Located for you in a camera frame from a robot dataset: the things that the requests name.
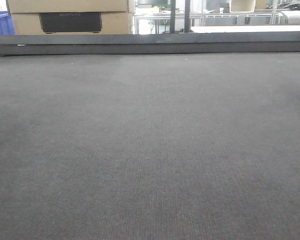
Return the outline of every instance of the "metal frame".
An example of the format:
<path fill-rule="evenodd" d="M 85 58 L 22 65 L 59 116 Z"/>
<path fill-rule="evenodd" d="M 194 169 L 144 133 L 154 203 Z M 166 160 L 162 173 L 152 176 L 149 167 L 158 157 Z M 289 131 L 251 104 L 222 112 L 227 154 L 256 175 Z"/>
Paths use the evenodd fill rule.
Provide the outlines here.
<path fill-rule="evenodd" d="M 273 3 L 272 3 L 272 16 L 271 16 L 270 24 L 275 24 L 276 23 L 276 14 L 277 14 L 278 3 L 279 3 L 279 0 L 273 0 Z"/>
<path fill-rule="evenodd" d="M 172 16 L 173 19 L 175 19 L 174 21 L 171 20 L 171 15 L 166 13 L 166 14 L 157 14 L 157 15 L 135 15 L 133 16 L 134 18 L 134 30 L 135 30 L 135 34 L 139 34 L 139 25 L 140 25 L 140 20 L 154 20 L 154 21 L 158 21 L 158 20 L 170 20 L 171 23 L 174 23 L 174 26 L 176 24 L 176 20 L 179 19 L 185 19 L 185 14 L 184 13 L 176 13 L 175 16 Z M 200 20 L 201 19 L 201 15 L 199 13 L 191 13 L 190 14 L 190 20 L 194 21 L 194 20 Z"/>
<path fill-rule="evenodd" d="M 300 52 L 300 32 L 0 36 L 0 55 Z"/>
<path fill-rule="evenodd" d="M 278 18 L 278 23 L 280 23 L 282 16 L 283 15 L 282 15 L 281 12 L 275 13 L 274 18 L 273 18 L 273 14 L 271 12 L 269 12 L 269 13 L 265 13 L 265 12 L 254 12 L 254 13 L 206 13 L 204 15 L 204 25 L 206 25 L 207 19 L 211 19 L 211 18 L 213 18 L 213 19 L 235 18 L 235 22 L 237 22 L 238 18 L 245 18 L 244 24 L 248 25 L 248 24 L 250 24 L 250 19 L 252 17 L 259 17 L 259 18 L 260 17 L 268 17 L 268 18 L 270 18 L 270 21 L 272 21 L 272 19 L 276 20 Z"/>

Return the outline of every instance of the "table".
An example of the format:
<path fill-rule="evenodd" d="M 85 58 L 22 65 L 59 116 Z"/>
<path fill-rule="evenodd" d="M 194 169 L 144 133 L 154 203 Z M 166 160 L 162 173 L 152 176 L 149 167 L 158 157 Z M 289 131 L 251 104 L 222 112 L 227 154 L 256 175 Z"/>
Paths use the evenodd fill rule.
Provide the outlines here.
<path fill-rule="evenodd" d="M 206 24 L 206 19 L 207 18 L 245 18 L 245 24 L 250 23 L 250 18 L 251 17 L 271 17 L 272 18 L 273 14 L 271 12 L 251 12 L 251 13 L 205 13 L 202 17 L 202 26 Z M 281 17 L 283 15 L 280 12 L 277 12 L 275 14 L 275 17 L 278 17 L 278 22 L 280 23 Z"/>
<path fill-rule="evenodd" d="M 191 26 L 194 26 L 195 19 L 201 19 L 200 13 L 190 13 Z M 184 13 L 176 13 L 175 19 L 185 19 Z M 149 15 L 134 15 L 135 34 L 139 34 L 140 20 L 153 20 L 155 24 L 155 33 L 159 33 L 159 23 L 161 20 L 170 20 L 170 13 L 155 13 Z"/>
<path fill-rule="evenodd" d="M 299 32 L 300 25 L 193 26 L 195 33 Z"/>

